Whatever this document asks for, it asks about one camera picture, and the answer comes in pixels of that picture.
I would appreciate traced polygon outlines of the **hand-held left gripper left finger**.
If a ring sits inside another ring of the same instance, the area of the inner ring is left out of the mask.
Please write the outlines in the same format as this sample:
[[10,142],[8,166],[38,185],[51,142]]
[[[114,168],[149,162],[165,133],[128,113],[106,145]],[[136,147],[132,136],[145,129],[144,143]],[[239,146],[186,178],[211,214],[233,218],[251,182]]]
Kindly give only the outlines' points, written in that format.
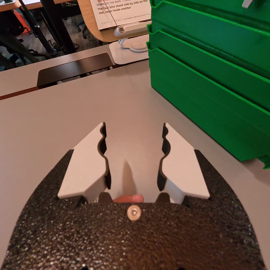
[[104,156],[107,150],[106,136],[106,124],[101,122],[73,148],[58,192],[59,199],[83,196],[90,203],[101,192],[110,189],[109,162]]

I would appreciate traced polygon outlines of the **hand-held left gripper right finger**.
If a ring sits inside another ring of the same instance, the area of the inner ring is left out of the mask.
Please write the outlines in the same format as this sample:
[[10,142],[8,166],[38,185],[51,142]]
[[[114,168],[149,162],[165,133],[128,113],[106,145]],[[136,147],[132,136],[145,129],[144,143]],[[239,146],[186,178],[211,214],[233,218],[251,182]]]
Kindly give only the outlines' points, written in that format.
[[182,204],[186,196],[209,199],[204,176],[193,146],[191,146],[168,123],[163,124],[162,152],[157,186],[167,193],[169,202]]

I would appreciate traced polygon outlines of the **person's left hand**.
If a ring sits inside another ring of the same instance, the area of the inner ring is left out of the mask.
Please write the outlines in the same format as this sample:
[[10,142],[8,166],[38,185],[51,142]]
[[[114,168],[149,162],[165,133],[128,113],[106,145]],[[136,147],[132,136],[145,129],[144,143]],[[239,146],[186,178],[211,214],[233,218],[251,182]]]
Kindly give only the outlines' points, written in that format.
[[141,194],[122,195],[113,200],[115,203],[143,203],[144,197]]

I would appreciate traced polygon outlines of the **wooden sign board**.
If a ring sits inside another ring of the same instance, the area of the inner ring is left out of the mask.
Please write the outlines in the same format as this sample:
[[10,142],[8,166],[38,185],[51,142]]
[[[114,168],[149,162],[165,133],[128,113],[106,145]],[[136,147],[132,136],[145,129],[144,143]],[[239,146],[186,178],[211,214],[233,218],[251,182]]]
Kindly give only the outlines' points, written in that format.
[[132,38],[139,35],[148,34],[148,29],[146,29],[146,31],[143,31],[143,32],[128,34],[121,37],[116,37],[114,35],[113,29],[99,31],[90,0],[78,0],[78,4],[80,7],[81,14],[83,16],[83,20],[88,30],[95,38],[97,38],[100,41],[110,43],[110,42],[115,42],[123,38]]

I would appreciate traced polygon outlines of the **orange bag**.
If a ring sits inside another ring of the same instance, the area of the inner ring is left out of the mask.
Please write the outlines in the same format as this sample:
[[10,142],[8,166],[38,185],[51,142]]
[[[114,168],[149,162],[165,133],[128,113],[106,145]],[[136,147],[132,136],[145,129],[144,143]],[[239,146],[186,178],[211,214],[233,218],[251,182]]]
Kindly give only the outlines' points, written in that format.
[[22,34],[26,34],[26,33],[32,33],[31,32],[31,28],[28,25],[28,23],[26,22],[24,16],[22,15],[21,11],[19,9],[13,9],[13,13],[15,14],[15,16],[17,17],[17,19],[19,20],[19,22],[22,24],[24,31],[22,32]]

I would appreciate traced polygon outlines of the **white sign bracket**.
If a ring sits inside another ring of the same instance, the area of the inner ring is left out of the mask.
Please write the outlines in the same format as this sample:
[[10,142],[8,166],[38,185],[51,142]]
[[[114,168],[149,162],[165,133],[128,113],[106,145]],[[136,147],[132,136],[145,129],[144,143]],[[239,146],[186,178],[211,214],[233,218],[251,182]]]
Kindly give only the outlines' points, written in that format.
[[151,21],[143,21],[120,25],[114,29],[114,35],[118,38],[119,44],[122,45],[126,39],[144,34],[150,23]]

